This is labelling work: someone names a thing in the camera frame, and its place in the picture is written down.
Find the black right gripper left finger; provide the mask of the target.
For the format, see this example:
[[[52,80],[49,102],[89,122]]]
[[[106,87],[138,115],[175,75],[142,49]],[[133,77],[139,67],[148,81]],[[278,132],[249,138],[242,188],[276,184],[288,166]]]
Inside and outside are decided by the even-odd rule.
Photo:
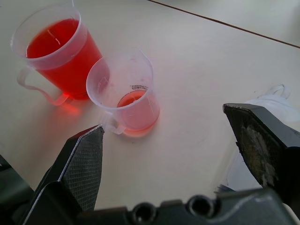
[[[97,125],[67,139],[36,188],[22,225],[75,225],[78,214],[94,210],[104,132]]]

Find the small beaker with red liquid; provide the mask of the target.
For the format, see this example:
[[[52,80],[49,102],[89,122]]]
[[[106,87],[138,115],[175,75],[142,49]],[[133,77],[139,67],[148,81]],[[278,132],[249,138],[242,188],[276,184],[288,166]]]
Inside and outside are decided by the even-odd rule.
[[[99,59],[89,71],[86,91],[101,108],[100,124],[106,131],[141,137],[159,118],[153,66],[138,48]]]

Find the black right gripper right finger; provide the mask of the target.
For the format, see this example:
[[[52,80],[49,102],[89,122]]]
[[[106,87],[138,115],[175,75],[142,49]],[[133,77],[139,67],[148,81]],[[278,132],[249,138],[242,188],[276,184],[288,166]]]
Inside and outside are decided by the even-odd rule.
[[[300,206],[300,132],[262,106],[226,103],[223,112],[258,183],[274,189],[285,204]]]

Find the large beaker of red liquid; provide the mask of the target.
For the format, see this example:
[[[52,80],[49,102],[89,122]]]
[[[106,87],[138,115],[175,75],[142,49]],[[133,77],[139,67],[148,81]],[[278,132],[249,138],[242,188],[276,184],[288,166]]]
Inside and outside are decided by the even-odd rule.
[[[39,91],[52,105],[89,98],[86,79],[102,55],[73,3],[54,4],[34,12],[15,30],[10,44],[26,63],[17,77],[20,86]],[[26,84],[33,71],[62,94],[53,99],[46,91]]]

